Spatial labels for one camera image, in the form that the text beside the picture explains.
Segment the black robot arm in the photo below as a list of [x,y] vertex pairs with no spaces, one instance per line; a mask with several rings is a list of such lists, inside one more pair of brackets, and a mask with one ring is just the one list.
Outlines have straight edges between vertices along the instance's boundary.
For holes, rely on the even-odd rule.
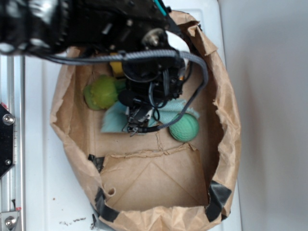
[[161,0],[3,0],[0,52],[87,65],[117,60],[129,88],[156,83],[163,101],[182,94],[184,61],[174,53],[182,32]]

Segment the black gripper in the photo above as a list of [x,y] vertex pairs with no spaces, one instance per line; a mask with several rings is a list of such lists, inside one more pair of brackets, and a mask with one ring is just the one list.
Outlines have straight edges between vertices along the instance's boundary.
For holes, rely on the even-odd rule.
[[160,0],[60,0],[55,47],[84,48],[62,64],[99,63],[95,52],[118,53],[128,79],[153,78],[168,69],[183,75],[190,48]]

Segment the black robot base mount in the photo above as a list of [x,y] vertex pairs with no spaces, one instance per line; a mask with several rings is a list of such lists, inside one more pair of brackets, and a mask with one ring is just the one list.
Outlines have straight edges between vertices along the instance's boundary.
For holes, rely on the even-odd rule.
[[0,104],[0,179],[12,168],[14,164],[14,123],[15,117]]

